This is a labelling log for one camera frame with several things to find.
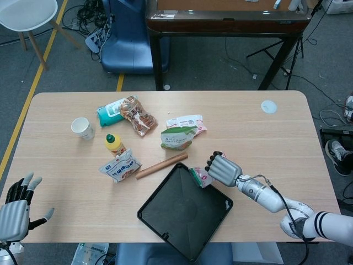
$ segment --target green bottle cap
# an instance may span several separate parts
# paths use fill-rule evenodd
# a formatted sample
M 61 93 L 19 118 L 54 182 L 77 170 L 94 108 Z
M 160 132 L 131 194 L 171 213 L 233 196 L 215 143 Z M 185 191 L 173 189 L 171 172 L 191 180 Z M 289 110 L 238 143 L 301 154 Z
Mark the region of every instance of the green bottle cap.
M 112 142 L 115 141 L 115 137 L 112 134 L 107 134 L 106 141 L 111 144 Z

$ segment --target yellow floor line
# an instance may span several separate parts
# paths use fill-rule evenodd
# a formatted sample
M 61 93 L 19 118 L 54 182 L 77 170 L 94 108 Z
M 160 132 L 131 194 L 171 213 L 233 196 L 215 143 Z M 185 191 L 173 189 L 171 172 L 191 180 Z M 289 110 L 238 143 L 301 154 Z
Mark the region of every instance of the yellow floor line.
M 62 16 L 64 14 L 64 11 L 65 11 L 65 8 L 66 8 L 66 5 L 67 5 L 67 1 L 68 0 L 64 0 L 62 5 L 61 5 L 59 14 L 58 14 L 57 19 L 56 19 L 56 23 L 57 24 L 60 24 L 60 21 L 62 19 Z M 57 32 L 56 30 L 53 30 L 53 32 L 51 33 L 50 39 L 48 41 L 48 44 L 46 46 L 46 49 L 45 49 L 45 52 L 44 52 L 44 55 L 43 55 L 43 58 L 44 58 L 45 61 L 46 61 L 46 59 L 49 56 L 49 52 L 50 52 L 50 49 L 51 49 L 51 47 L 53 45 L 54 38 L 56 36 L 56 32 Z M 2 158 L 2 161 L 1 161 L 1 164 L 0 164 L 0 179 L 2 178 L 2 176 L 4 174 L 7 162 L 9 161 L 12 149 L 13 149 L 13 147 L 15 145 L 17 136 L 18 136 L 18 134 L 20 132 L 22 123 L 23 123 L 24 118 L 26 116 L 26 113 L 28 111 L 29 104 L 30 104 L 30 102 L 32 100 L 32 97 L 34 95 L 34 92 L 35 92 L 35 90 L 37 88 L 37 85 L 38 85 L 38 82 L 39 82 L 39 79 L 40 79 L 40 76 L 41 76 L 42 72 L 43 72 L 43 67 L 42 67 L 42 65 L 39 65 L 39 68 L 38 68 L 37 73 L 36 73 L 36 75 L 34 77 L 31 89 L 28 92 L 27 99 L 26 99 L 26 101 L 25 101 L 25 103 L 23 105 L 20 117 L 17 120 L 15 129 L 13 130 L 12 136 L 10 138 L 10 142 L 9 142 L 9 144 L 8 144 L 6 150 L 5 150 L 5 154 L 4 154 L 3 158 Z
M 117 80 L 116 91 L 121 92 L 123 82 L 124 82 L 124 74 L 121 73 L 119 75 L 119 79 Z

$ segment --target white chair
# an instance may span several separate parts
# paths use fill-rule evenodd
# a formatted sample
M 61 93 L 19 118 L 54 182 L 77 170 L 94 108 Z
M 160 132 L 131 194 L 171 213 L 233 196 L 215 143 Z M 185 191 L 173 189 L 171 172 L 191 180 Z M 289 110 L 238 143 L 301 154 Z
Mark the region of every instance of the white chair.
M 53 20 L 56 12 L 56 0 L 0 0 L 0 24 L 18 32 L 24 50 L 27 50 L 27 46 L 23 32 L 28 33 L 44 70 L 48 70 L 48 66 L 38 48 L 32 30 L 49 22 L 76 47 L 81 48 L 81 45 Z

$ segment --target blue chair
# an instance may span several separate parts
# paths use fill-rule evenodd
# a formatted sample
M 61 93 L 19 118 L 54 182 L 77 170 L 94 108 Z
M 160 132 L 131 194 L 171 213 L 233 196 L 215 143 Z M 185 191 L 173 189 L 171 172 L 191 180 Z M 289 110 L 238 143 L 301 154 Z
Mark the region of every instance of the blue chair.
M 115 22 L 101 51 L 103 69 L 111 73 L 153 73 L 145 0 L 103 0 L 106 16 Z M 170 39 L 161 38 L 162 70 L 169 67 Z
M 120 243 L 116 250 L 116 265 L 190 265 L 167 243 Z M 230 243 L 209 243 L 195 265 L 232 265 Z

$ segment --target rolling pin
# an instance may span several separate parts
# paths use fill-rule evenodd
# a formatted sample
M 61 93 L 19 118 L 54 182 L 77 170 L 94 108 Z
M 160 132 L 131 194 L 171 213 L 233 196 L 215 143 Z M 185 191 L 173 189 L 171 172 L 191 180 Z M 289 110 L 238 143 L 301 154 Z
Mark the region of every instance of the rolling pin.
M 188 157 L 188 153 L 187 152 L 182 152 L 176 156 L 173 156 L 167 160 L 164 160 L 158 164 L 155 164 L 153 166 L 150 166 L 150 167 L 147 167 L 146 169 L 144 170 L 141 170 L 140 172 L 138 172 L 136 174 L 136 179 L 140 179 L 140 178 L 143 178 L 145 176 L 148 176 L 154 172 L 157 172 L 158 170 L 161 170 L 162 168 L 165 168 L 165 167 L 168 167 L 174 163 L 177 163 L 181 160 L 184 160 L 184 159 L 187 159 Z

